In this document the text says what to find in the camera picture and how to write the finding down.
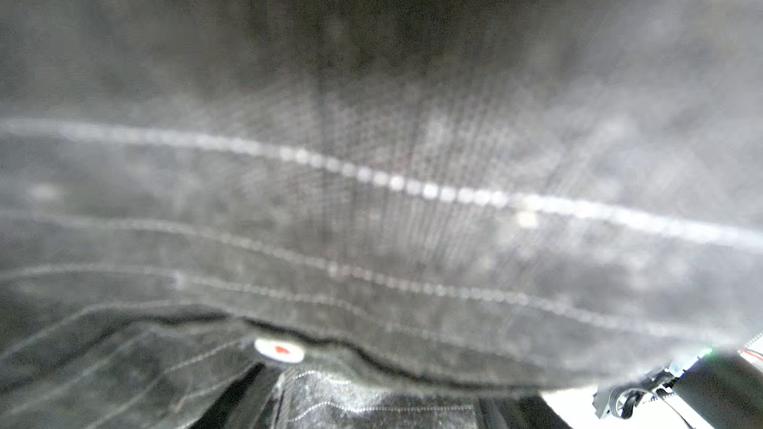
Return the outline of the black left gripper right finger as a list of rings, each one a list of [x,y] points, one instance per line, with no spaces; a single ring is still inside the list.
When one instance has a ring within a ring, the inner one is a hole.
[[[570,429],[570,426],[540,397],[481,398],[476,402],[479,428]]]

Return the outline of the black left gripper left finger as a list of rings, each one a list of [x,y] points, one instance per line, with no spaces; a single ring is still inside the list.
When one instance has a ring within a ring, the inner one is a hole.
[[[273,428],[280,403],[280,369],[256,365],[191,425],[192,429]]]

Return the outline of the dark grey striped shirt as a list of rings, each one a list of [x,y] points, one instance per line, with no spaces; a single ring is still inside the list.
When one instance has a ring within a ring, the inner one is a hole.
[[[1,424],[479,428],[762,329],[762,0],[1,0]]]

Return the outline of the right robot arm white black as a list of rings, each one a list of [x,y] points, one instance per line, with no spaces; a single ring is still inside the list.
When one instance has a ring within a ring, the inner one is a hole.
[[[711,350],[691,363],[652,371],[631,383],[597,389],[592,406],[597,418],[633,417],[648,401],[683,401],[713,428],[762,426],[762,353],[751,347]]]

